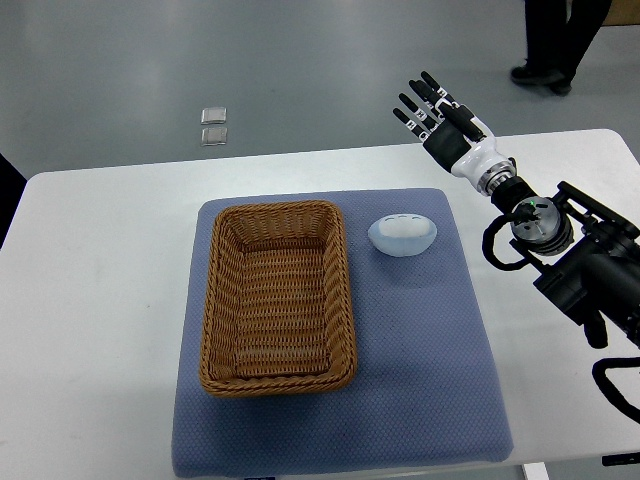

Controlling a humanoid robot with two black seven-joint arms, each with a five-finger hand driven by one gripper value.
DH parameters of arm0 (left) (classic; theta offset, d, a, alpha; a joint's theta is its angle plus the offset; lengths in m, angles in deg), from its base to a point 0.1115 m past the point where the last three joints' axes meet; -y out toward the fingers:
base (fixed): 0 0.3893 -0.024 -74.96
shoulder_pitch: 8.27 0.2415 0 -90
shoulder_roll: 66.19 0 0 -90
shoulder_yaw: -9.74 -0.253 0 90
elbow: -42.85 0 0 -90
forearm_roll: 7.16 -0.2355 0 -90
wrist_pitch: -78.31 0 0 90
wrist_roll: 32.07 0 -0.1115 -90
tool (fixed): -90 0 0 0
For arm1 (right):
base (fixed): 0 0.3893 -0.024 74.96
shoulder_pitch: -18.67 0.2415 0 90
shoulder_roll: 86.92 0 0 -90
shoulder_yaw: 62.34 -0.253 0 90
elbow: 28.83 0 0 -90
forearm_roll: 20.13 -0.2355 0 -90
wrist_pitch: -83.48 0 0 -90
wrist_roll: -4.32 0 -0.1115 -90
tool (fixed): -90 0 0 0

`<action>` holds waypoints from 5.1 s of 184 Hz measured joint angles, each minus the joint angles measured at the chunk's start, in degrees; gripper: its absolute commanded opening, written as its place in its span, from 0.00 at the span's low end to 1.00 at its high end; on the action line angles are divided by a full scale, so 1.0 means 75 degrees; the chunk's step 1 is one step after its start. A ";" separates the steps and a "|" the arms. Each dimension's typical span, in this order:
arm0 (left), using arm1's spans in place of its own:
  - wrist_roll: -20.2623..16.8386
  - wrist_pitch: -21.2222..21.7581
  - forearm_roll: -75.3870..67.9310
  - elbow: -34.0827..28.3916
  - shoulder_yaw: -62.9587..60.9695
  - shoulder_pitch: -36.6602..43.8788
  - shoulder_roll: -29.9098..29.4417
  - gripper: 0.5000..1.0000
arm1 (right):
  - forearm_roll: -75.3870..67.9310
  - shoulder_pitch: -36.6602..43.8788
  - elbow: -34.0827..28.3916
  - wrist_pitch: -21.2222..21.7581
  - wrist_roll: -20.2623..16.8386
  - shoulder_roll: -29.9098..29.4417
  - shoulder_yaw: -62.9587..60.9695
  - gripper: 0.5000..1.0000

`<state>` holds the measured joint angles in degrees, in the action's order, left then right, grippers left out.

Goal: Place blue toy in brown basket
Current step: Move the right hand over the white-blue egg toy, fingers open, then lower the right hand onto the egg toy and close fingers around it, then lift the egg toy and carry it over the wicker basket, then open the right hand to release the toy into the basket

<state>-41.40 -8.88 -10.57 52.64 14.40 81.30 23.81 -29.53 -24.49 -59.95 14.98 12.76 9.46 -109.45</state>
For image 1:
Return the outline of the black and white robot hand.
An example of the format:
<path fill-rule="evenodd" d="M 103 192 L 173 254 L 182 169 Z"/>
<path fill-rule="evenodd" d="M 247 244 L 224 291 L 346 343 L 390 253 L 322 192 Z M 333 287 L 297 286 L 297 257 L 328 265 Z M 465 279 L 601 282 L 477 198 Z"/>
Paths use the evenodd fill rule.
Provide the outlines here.
<path fill-rule="evenodd" d="M 468 180 L 484 196 L 516 176 L 515 160 L 498 152 L 493 132 L 428 72 L 409 86 L 420 101 L 401 93 L 406 109 L 393 113 L 442 169 Z"/>

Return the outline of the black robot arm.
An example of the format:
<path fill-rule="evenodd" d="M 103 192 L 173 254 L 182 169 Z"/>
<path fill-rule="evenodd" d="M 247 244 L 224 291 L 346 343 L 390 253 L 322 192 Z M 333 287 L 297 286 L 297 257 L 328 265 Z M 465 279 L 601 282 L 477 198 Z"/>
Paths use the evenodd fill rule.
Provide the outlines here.
<path fill-rule="evenodd" d="M 639 342 L 639 229 L 567 182 L 540 197 L 520 177 L 489 188 L 501 214 L 485 230 L 482 253 L 501 271 L 533 266 L 535 288 L 584 330 L 589 345 L 608 344 L 612 322 Z"/>

